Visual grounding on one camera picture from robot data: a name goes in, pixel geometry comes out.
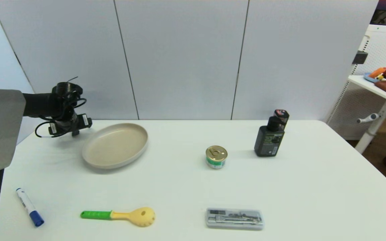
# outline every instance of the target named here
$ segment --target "white shelf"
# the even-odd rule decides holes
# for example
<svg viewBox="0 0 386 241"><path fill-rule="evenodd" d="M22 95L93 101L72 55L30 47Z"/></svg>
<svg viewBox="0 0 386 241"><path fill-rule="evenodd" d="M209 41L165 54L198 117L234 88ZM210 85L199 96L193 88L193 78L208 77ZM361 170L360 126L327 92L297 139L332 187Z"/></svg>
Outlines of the white shelf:
<svg viewBox="0 0 386 241"><path fill-rule="evenodd" d="M365 80L363 75L350 75L348 80L386 99L386 92L376 87L374 83Z"/></svg>

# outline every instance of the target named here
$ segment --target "whiteboard marker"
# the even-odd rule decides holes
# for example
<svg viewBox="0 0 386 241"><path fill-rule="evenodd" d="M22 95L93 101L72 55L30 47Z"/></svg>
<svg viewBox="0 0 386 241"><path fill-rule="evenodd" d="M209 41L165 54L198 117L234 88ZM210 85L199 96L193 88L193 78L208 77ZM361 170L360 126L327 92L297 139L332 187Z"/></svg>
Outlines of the whiteboard marker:
<svg viewBox="0 0 386 241"><path fill-rule="evenodd" d="M21 188L17 188L16 193L17 196L20 198L20 201L22 201L23 207L25 207L26 211L28 211L29 217L31 217L35 227L41 226L44 223L44 220L43 218L41 218L40 214L35 209L31 200L29 200L25 191L23 191L23 189Z"/></svg>

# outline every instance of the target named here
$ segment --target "blue dish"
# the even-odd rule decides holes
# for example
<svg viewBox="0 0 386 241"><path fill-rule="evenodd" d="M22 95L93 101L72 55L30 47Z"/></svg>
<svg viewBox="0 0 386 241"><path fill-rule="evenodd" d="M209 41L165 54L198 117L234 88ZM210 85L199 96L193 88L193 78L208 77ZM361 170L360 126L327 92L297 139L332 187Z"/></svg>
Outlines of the blue dish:
<svg viewBox="0 0 386 241"><path fill-rule="evenodd" d="M375 78L370 78L369 75L370 75L370 73L365 73L365 74L363 75L363 78L364 78L365 80L367 80L367 81L372 82L372 83L376 83L376 82L379 81L379 80L377 80L377 79L375 79Z"/></svg>

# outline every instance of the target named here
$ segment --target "round plate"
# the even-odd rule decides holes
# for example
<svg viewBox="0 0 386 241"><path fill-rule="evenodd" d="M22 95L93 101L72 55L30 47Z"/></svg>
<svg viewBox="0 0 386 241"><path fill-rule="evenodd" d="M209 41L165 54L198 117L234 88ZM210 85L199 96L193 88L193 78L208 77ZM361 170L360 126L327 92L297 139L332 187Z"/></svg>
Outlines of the round plate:
<svg viewBox="0 0 386 241"><path fill-rule="evenodd" d="M84 144L83 159L91 166L113 169L136 160L147 146L147 131L136 124L122 123L99 130Z"/></svg>

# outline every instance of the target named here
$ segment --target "tin can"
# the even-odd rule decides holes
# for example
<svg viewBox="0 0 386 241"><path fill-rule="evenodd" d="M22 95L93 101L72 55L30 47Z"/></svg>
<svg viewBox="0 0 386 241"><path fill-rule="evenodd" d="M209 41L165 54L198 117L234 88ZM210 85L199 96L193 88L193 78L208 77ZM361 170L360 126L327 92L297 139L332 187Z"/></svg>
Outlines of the tin can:
<svg viewBox="0 0 386 241"><path fill-rule="evenodd" d="M224 166L227 158L227 151L221 146L210 146L206 149L206 163L214 169Z"/></svg>

